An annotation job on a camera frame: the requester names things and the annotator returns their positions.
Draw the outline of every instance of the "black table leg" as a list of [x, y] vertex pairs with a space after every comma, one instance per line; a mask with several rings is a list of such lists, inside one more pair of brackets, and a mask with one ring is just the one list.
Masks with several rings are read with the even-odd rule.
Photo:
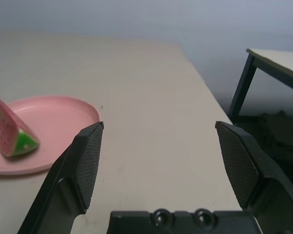
[[248, 56], [246, 60], [238, 87], [236, 88], [233, 100], [229, 109], [229, 118], [234, 123], [237, 120], [237, 117], [240, 113], [242, 104], [244, 102], [246, 93], [249, 90], [250, 84], [252, 82], [253, 76], [256, 71], [256, 67], [253, 65], [254, 56]]

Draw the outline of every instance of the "green rind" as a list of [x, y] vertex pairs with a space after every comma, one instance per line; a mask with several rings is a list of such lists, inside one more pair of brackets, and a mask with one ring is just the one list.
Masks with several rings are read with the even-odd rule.
[[20, 154], [26, 154], [30, 151], [37, 149], [38, 146], [39, 143], [31, 138], [27, 133], [19, 132], [18, 141], [15, 145], [12, 155], [15, 156]]

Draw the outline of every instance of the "white wall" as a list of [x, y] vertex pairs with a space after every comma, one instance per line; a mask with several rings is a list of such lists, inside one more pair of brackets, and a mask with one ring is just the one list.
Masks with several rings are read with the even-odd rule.
[[[227, 111], [246, 48], [293, 51], [293, 0], [0, 0], [0, 29], [176, 42]], [[293, 90], [256, 72], [243, 113], [280, 109]]]

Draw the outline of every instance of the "wooden tabletop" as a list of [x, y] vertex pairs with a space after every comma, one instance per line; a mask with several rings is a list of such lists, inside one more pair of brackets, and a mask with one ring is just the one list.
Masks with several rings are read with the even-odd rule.
[[247, 49], [247, 52], [293, 77], [293, 52], [260, 49]]
[[[240, 210], [217, 120], [229, 122], [168, 43], [0, 32], [0, 96], [70, 95], [105, 124], [91, 205], [72, 234], [106, 233], [113, 210]], [[0, 177], [0, 233], [17, 233], [46, 176]]]

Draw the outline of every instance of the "toy watermelon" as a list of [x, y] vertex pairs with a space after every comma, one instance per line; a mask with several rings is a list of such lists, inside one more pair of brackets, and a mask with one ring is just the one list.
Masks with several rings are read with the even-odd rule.
[[21, 155], [39, 144], [33, 131], [0, 100], [0, 152], [7, 157]]

